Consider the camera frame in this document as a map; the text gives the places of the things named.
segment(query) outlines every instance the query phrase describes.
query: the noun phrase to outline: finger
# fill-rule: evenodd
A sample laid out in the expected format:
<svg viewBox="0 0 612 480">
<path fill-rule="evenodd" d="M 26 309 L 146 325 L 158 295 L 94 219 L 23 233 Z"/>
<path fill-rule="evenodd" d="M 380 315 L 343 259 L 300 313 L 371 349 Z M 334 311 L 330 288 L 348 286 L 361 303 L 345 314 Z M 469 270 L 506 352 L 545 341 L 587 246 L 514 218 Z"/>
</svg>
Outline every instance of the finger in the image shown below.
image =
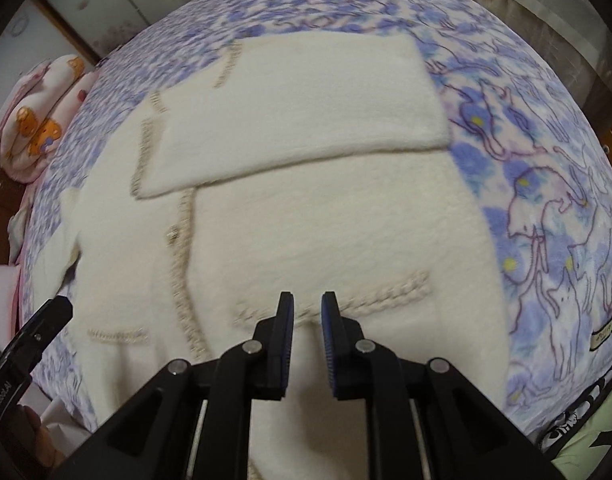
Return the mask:
<svg viewBox="0 0 612 480">
<path fill-rule="evenodd" d="M 50 433 L 45 426 L 39 428 L 34 441 L 34 455 L 44 467 L 52 467 L 55 462 L 55 448 Z"/>
<path fill-rule="evenodd" d="M 30 406 L 24 406 L 23 411 L 25 412 L 26 418 L 28 418 L 28 422 L 30 426 L 35 430 L 35 432 L 41 428 L 41 417 L 37 415 L 35 410 L 33 410 Z"/>
</svg>

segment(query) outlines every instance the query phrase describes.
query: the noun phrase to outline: green fabric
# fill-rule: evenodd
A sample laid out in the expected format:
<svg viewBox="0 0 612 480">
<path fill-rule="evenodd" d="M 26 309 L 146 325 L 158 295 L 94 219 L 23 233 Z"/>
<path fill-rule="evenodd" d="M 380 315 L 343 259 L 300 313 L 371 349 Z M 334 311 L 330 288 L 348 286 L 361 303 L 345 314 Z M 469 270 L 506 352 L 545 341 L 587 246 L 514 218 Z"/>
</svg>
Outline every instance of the green fabric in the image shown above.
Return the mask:
<svg viewBox="0 0 612 480">
<path fill-rule="evenodd" d="M 610 446 L 590 447 L 603 431 L 612 431 L 612 391 L 552 461 L 566 479 L 586 480 L 595 470 L 610 449 Z"/>
</svg>

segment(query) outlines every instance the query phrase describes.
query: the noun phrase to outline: hand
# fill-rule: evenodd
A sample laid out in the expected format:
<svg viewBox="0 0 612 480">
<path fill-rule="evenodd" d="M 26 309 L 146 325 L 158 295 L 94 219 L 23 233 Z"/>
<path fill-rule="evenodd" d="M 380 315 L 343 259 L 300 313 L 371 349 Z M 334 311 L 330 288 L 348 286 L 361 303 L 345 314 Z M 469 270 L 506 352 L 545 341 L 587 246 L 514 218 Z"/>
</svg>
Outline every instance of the hand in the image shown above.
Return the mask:
<svg viewBox="0 0 612 480">
<path fill-rule="evenodd" d="M 60 451 L 56 450 L 52 445 L 52 439 L 48 428 L 41 425 L 41 418 L 35 413 L 35 411 L 24 406 L 23 411 L 30 423 L 30 426 L 34 430 L 34 455 L 38 462 L 48 469 L 55 470 L 65 459 L 65 455 Z"/>
</svg>

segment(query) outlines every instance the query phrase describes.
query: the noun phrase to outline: metal screw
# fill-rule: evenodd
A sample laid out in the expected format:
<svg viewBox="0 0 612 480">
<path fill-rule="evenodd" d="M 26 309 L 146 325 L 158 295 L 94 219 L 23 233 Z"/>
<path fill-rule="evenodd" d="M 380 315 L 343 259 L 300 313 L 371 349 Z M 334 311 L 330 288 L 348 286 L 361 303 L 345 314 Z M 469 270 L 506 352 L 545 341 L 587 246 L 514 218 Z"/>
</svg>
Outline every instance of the metal screw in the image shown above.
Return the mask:
<svg viewBox="0 0 612 480">
<path fill-rule="evenodd" d="M 249 355 L 262 351 L 263 345 L 257 339 L 250 339 L 241 345 L 241 349 Z"/>
<path fill-rule="evenodd" d="M 359 339 L 359 341 L 355 343 L 355 348 L 362 354 L 369 354 L 376 346 L 370 339 Z"/>
<path fill-rule="evenodd" d="M 430 361 L 430 369 L 437 374 L 444 374 L 451 369 L 451 365 L 445 359 L 433 359 Z"/>
<path fill-rule="evenodd" d="M 185 369 L 188 367 L 188 361 L 183 359 L 175 359 L 174 361 L 170 361 L 168 364 L 168 371 L 172 373 L 172 375 L 179 375 L 185 372 Z"/>
</svg>

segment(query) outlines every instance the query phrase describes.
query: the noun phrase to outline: cartoon pillow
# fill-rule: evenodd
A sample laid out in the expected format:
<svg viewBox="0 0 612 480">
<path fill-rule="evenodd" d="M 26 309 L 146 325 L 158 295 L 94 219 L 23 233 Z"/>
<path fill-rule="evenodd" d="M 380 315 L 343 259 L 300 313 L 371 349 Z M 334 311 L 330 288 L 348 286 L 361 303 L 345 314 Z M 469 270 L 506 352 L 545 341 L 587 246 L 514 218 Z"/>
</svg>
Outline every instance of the cartoon pillow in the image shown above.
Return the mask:
<svg viewBox="0 0 612 480">
<path fill-rule="evenodd" d="M 13 108 L 1 136 L 0 163 L 6 173 L 13 170 L 15 156 L 25 150 L 57 101 L 84 73 L 84 68 L 84 61 L 73 54 L 55 59 L 41 81 Z"/>
<path fill-rule="evenodd" d="M 6 171 L 11 178 L 17 182 L 29 183 L 47 168 L 97 78 L 97 72 L 84 75 L 61 98 L 36 128 L 24 150 L 9 159 Z"/>
<path fill-rule="evenodd" d="M 4 126 L 6 126 L 6 121 L 10 113 L 14 107 L 19 104 L 19 101 L 21 101 L 25 95 L 41 81 L 41 78 L 43 78 L 44 74 L 48 71 L 48 67 L 50 67 L 50 61 L 42 61 L 26 75 L 22 76 L 12 90 L 10 90 L 6 101 L 0 109 L 0 140 L 1 133 L 4 130 Z"/>
</svg>

